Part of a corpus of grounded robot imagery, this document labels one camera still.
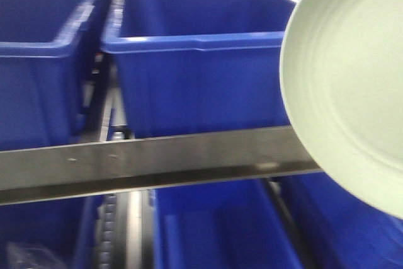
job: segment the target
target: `plate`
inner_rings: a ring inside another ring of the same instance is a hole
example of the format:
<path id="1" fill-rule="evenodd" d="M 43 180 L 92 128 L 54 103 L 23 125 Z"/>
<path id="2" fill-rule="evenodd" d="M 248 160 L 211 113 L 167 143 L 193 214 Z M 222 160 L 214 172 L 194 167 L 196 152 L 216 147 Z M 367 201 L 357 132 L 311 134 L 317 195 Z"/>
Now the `plate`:
<path id="1" fill-rule="evenodd" d="M 300 0 L 280 74 L 290 121 L 319 166 L 403 218 L 403 2 Z"/>

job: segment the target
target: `white plate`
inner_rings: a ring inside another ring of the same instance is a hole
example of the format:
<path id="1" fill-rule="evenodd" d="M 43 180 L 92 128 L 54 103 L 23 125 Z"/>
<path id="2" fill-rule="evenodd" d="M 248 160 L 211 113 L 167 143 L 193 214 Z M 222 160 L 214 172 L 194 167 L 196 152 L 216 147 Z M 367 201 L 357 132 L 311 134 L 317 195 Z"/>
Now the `white plate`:
<path id="1" fill-rule="evenodd" d="M 281 90 L 317 163 L 403 218 L 403 1 L 301 0 L 283 42 Z"/>

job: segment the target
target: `metal rail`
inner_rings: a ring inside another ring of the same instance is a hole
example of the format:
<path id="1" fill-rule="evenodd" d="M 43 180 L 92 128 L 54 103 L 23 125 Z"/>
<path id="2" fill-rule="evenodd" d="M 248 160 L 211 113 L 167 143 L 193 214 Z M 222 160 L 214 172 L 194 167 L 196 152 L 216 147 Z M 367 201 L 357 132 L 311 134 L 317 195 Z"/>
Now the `metal rail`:
<path id="1" fill-rule="evenodd" d="M 291 127 L 0 152 L 0 203 L 319 171 Z"/>

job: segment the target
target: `metal bar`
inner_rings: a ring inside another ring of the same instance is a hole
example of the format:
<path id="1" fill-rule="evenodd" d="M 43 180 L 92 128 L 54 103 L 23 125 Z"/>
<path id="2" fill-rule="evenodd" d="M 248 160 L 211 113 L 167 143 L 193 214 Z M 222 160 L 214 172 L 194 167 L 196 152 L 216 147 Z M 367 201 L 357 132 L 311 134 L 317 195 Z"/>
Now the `metal bar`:
<path id="1" fill-rule="evenodd" d="M 291 127 L 0 152 L 0 203 L 318 171 Z"/>

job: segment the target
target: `bin rim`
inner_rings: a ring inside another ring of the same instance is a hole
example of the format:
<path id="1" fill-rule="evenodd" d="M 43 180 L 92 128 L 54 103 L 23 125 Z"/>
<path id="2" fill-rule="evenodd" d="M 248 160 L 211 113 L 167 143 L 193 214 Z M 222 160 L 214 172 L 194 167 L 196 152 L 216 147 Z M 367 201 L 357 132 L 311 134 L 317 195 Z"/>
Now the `bin rim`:
<path id="1" fill-rule="evenodd" d="M 121 37 L 125 0 L 113 0 L 101 38 L 101 49 L 111 54 L 176 50 L 265 49 L 281 47 L 284 31 Z"/>
<path id="2" fill-rule="evenodd" d="M 88 27 L 95 0 L 82 0 L 49 42 L 0 41 L 0 57 L 65 57 L 74 47 L 74 39 Z"/>

